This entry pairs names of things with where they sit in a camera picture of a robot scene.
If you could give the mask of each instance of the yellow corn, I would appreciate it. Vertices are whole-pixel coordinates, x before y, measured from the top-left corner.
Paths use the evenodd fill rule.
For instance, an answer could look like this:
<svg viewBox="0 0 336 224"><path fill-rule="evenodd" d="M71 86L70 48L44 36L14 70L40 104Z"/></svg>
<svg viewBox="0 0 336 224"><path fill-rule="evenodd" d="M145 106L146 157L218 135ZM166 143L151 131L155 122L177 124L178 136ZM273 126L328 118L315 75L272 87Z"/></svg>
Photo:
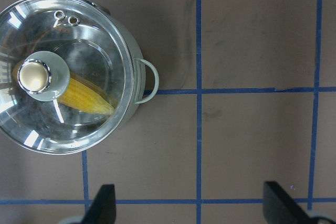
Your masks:
<svg viewBox="0 0 336 224"><path fill-rule="evenodd" d="M112 115L115 111L100 95L73 78L70 78L67 91L57 101L86 113Z"/></svg>
<svg viewBox="0 0 336 224"><path fill-rule="evenodd" d="M12 71L13 79L16 82L17 72L22 62L23 61L20 61L18 64L16 64ZM77 79L79 76L71 73L68 89L61 97L57 99L59 103L91 114L112 115L114 113L115 108L102 97L108 97L104 90L82 77L79 79L87 86L72 77ZM94 88L97 92L93 91L88 86Z"/></svg>

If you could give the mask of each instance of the pot handle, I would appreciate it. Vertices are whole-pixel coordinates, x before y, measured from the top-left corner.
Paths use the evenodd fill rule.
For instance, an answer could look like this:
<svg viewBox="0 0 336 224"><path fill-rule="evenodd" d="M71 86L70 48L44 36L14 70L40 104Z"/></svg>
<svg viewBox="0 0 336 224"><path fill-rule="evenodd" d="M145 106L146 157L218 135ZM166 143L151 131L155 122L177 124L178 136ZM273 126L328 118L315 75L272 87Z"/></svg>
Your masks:
<svg viewBox="0 0 336 224"><path fill-rule="evenodd" d="M140 59L140 58L136 58L136 60L138 60L140 63L143 63L143 64L147 65L153 71L154 78L155 78L155 83L154 83L154 88L153 88L152 93L150 93L144 99L141 99L141 100L135 102L136 104L140 104L140 103L148 102L149 100L151 100L156 95L157 90L159 89L159 73L156 70L155 66L153 64L151 64L149 61L146 61L146 60Z"/></svg>

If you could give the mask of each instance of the ear of corn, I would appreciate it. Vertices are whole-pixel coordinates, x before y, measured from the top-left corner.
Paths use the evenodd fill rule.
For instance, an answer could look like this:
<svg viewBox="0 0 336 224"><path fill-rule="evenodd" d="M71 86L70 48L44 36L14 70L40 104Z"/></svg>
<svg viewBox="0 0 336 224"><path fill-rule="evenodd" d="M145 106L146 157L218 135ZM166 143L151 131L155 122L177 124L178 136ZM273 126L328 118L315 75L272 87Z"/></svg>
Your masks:
<svg viewBox="0 0 336 224"><path fill-rule="evenodd" d="M15 81L17 81L17 72L22 63L23 61L20 61L13 68L12 76ZM107 98L108 95L104 90L82 77L80 80L87 85L82 84L73 77L78 77L78 75L71 73L68 89L57 99L59 103L91 114L112 115L114 113L115 108L111 106L101 95L89 87L93 87Z"/></svg>

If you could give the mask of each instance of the pot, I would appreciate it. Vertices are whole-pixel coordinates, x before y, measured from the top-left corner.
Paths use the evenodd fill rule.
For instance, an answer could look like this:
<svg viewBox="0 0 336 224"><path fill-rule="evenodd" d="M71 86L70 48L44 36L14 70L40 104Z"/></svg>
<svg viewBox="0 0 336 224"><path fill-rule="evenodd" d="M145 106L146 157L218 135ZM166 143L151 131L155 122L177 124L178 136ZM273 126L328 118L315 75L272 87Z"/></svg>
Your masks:
<svg viewBox="0 0 336 224"><path fill-rule="evenodd" d="M159 87L130 32L88 0L20 0L0 13L0 128L46 154L86 150ZM145 66L154 73L143 98Z"/></svg>

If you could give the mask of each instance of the cooking pot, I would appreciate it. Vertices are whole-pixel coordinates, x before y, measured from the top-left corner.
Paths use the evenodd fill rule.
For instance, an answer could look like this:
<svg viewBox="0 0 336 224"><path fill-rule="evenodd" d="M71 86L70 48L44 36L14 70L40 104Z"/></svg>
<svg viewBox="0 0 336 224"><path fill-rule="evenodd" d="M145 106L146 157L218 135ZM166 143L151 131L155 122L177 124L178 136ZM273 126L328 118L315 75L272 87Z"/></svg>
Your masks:
<svg viewBox="0 0 336 224"><path fill-rule="evenodd" d="M155 84L143 98L145 65ZM2 11L0 71L1 130L46 154L96 145L159 86L130 32L88 0L20 0Z"/></svg>

